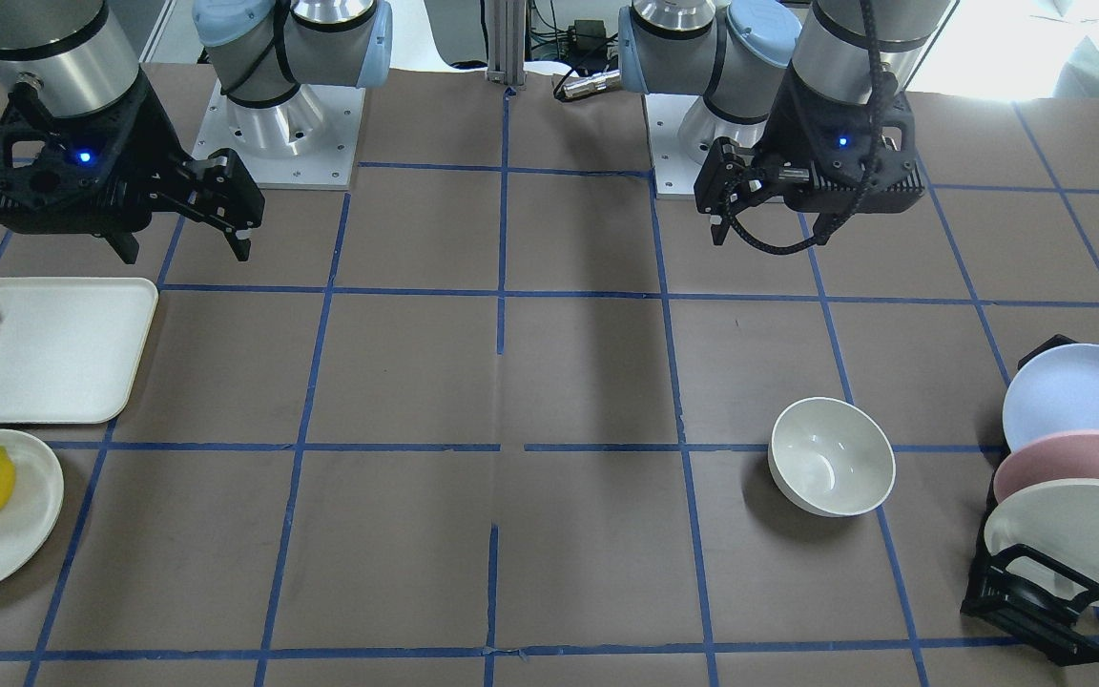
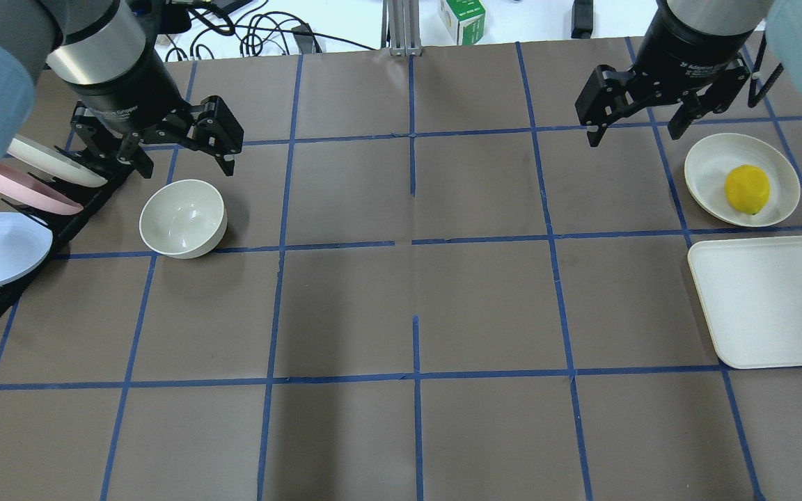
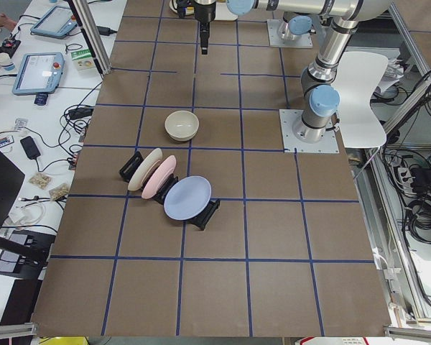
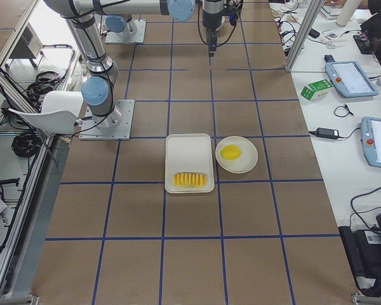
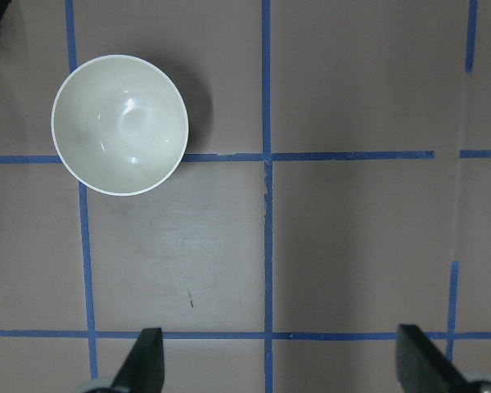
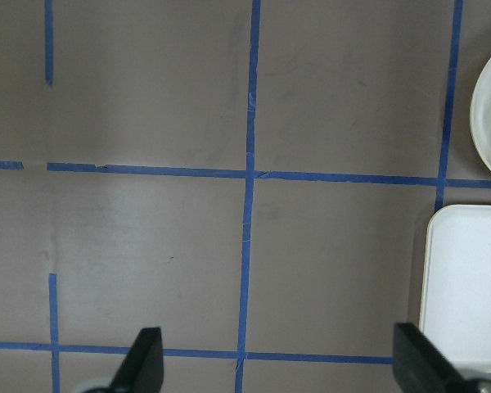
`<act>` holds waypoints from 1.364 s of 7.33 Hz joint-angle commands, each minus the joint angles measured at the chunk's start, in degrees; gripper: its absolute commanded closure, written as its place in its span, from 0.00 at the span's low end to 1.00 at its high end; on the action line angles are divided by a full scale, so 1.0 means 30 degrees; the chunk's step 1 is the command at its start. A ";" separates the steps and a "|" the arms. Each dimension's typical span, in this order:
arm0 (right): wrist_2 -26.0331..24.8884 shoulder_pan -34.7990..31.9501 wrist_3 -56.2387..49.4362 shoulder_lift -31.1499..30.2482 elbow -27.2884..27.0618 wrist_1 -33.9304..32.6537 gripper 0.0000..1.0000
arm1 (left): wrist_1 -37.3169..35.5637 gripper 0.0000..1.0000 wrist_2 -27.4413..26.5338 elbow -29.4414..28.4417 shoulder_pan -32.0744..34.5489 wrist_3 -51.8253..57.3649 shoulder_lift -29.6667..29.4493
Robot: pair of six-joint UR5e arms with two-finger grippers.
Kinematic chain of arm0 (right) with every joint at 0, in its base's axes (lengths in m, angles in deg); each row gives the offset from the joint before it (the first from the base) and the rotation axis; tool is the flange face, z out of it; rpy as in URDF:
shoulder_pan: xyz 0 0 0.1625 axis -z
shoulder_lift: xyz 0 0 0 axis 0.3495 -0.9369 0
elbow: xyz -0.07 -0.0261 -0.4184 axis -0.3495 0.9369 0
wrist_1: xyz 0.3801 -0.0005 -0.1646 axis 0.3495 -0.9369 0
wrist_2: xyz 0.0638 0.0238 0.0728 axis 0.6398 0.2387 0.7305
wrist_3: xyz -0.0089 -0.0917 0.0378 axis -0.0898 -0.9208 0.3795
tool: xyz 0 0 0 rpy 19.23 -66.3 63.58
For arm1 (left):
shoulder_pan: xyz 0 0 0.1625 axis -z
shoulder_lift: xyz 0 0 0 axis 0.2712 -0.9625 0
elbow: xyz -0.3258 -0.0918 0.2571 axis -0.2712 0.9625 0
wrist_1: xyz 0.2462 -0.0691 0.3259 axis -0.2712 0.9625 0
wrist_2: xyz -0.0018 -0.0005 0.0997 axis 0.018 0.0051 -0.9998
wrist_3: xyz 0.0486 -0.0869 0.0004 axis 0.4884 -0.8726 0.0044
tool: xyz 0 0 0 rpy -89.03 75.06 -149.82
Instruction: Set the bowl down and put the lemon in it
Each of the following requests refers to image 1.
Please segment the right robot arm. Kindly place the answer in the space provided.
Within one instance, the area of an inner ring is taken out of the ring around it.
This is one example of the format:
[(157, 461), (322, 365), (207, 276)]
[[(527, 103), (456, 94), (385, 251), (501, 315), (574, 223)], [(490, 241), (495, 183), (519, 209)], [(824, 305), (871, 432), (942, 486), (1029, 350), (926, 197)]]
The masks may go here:
[(197, 159), (106, 1), (0, 1), (0, 225), (91, 235), (120, 261), (156, 212), (217, 229), (236, 261), (263, 219), (241, 152), (295, 153), (319, 134), (317, 86), (367, 90), (391, 67), (384, 1), (197, 1), (233, 142)]

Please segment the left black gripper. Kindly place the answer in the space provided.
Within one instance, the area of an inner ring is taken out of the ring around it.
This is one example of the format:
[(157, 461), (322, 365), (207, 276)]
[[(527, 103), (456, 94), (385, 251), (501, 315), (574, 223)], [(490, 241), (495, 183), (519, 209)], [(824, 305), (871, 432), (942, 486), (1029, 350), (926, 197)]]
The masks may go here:
[(798, 212), (845, 212), (861, 188), (872, 151), (877, 160), (859, 212), (897, 214), (915, 204), (925, 192), (915, 118), (897, 91), (895, 75), (886, 73), (881, 84), (881, 125), (899, 130), (899, 145), (874, 135), (867, 106), (819, 95), (790, 67), (766, 121), (766, 156), (728, 136), (719, 136), (707, 149), (695, 201), (697, 212), (708, 217), (712, 243), (723, 246), (729, 232), (736, 232), (751, 247), (771, 246), (751, 235), (739, 214), (776, 197)]

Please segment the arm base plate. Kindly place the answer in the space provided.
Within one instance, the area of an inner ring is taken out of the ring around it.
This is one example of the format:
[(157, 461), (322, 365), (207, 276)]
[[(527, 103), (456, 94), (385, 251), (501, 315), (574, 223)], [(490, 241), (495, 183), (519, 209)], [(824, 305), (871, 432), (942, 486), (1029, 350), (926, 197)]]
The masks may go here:
[(764, 121), (745, 125), (717, 117), (701, 96), (650, 93), (644, 106), (659, 199), (693, 200), (697, 176), (717, 138), (728, 136), (737, 147), (751, 148), (766, 129)]
[(245, 108), (211, 91), (193, 156), (238, 154), (260, 190), (347, 191), (367, 90), (304, 84), (279, 106)]

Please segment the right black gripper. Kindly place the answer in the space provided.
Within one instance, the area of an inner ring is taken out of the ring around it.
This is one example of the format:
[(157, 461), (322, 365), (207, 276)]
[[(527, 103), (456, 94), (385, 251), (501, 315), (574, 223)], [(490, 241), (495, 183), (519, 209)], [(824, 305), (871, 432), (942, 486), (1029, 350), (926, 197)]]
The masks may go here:
[(113, 104), (56, 117), (36, 79), (18, 78), (0, 118), (0, 223), (21, 235), (91, 235), (120, 261), (138, 257), (155, 212), (178, 212), (222, 232), (236, 261), (265, 199), (237, 151), (189, 159), (146, 73)]

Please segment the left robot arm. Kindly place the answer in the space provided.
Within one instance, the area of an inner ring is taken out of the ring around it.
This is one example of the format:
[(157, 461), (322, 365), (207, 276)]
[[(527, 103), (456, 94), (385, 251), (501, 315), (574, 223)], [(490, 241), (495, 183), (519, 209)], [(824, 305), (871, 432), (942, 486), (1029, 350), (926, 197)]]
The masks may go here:
[(625, 90), (692, 95), (717, 132), (693, 182), (697, 212), (786, 256), (824, 246), (857, 214), (901, 214), (925, 192), (903, 88), (950, 1), (632, 1), (619, 14)]

